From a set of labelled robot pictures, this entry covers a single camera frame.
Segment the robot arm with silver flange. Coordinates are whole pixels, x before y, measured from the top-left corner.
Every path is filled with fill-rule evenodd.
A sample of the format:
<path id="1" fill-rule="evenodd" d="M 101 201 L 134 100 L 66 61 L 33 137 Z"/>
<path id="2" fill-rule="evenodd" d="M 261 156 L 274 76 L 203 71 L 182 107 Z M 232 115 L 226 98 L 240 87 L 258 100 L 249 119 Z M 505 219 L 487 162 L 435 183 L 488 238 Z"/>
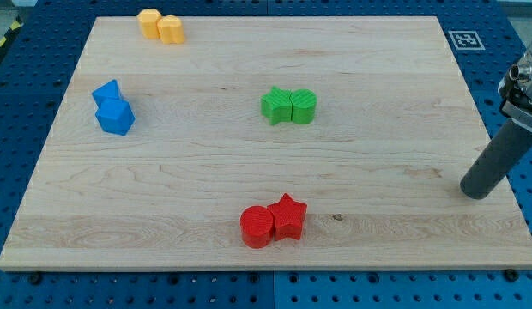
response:
<path id="1" fill-rule="evenodd" d="M 507 70 L 498 91 L 503 98 L 501 113 L 532 132 L 532 40 L 524 54 Z"/>

